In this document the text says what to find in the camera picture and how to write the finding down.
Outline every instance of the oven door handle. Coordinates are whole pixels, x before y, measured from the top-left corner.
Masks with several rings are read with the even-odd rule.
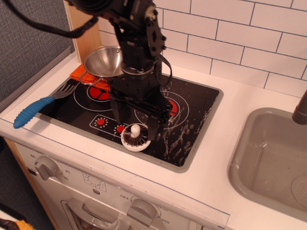
[[[109,223],[103,220],[100,220],[96,217],[93,217],[89,213],[87,213],[84,209],[84,203],[75,198],[71,198],[68,202],[68,206],[70,210],[82,221],[95,227],[98,230],[129,230],[130,224],[117,219],[114,223]]]

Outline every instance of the pot handle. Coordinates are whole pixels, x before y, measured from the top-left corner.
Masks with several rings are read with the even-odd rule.
[[[96,85],[98,82],[100,82],[103,78],[98,78],[97,81],[95,81],[94,83],[85,83],[83,80],[82,80],[82,77],[86,74],[87,72],[83,73],[80,77],[79,77],[79,80],[81,82],[82,85]]]
[[[79,219],[84,221],[86,224],[95,227],[98,230],[129,230],[130,224],[125,223],[124,221],[117,219],[113,223],[108,223],[103,220],[100,220],[96,217],[93,217],[89,213],[87,213],[84,209],[84,203],[75,198],[71,198],[68,202],[68,206]]]

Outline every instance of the gray knob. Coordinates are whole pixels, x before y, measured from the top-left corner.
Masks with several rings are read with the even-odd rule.
[[[59,170],[58,165],[53,160],[44,156],[37,159],[35,162],[35,168],[44,181],[51,176],[55,176]]]
[[[127,212],[127,216],[149,227],[157,215],[157,210],[148,202],[135,199]]]

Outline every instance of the sink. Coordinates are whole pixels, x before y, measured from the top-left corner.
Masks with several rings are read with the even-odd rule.
[[[274,108],[252,112],[229,167],[245,198],[307,222],[307,126]]]

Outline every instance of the gray wall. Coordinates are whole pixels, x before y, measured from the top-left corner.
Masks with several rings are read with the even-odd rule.
[[[69,30],[62,0],[11,1],[33,21]],[[71,47],[71,39],[28,26],[0,1],[0,111],[56,64],[52,62],[59,62],[53,60],[63,51],[68,48],[70,53]]]
[[[69,30],[62,0],[11,1],[32,20]],[[72,51],[71,39],[33,29],[0,1],[0,112]],[[0,188],[0,204],[36,230],[54,229],[1,137]]]

